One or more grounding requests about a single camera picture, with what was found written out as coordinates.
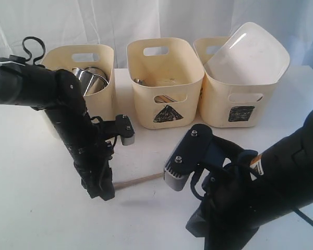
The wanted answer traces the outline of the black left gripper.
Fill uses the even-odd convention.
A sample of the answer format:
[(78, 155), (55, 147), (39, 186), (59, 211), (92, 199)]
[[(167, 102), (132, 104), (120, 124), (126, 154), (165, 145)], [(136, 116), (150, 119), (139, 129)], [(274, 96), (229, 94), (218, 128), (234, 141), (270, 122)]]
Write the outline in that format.
[(81, 177), (81, 185), (91, 198), (109, 201), (115, 197), (112, 169), (113, 146), (103, 139), (73, 140), (74, 167)]

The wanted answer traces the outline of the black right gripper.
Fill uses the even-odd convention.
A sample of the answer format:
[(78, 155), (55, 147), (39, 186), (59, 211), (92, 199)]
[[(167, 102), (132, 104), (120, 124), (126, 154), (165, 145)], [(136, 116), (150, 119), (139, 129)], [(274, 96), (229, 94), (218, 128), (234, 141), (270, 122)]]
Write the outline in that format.
[(204, 239), (205, 249), (243, 249), (258, 231), (247, 225), (246, 216), (254, 210), (246, 200), (250, 173), (248, 167), (258, 152), (244, 149), (235, 156), (217, 151), (201, 162), (209, 171), (202, 188), (201, 203), (186, 224), (195, 237)]

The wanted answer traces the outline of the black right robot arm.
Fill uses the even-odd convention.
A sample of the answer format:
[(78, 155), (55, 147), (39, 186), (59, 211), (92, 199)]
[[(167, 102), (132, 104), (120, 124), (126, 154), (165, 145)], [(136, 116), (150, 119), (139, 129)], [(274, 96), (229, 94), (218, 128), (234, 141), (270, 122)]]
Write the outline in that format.
[(226, 165), (208, 162), (201, 203), (186, 224), (205, 249), (242, 249), (260, 226), (313, 203), (313, 110), (302, 127), (259, 153), (223, 138), (213, 152)]

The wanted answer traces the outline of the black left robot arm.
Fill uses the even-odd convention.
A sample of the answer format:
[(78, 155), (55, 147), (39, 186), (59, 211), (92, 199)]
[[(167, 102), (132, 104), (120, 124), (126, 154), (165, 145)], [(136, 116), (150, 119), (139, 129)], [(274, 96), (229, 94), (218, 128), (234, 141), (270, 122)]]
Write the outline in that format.
[(0, 58), (0, 104), (44, 111), (69, 151), (90, 197), (105, 201), (114, 198), (109, 166), (113, 149), (106, 142), (102, 118), (96, 116), (98, 123), (92, 122), (80, 82), (73, 73)]

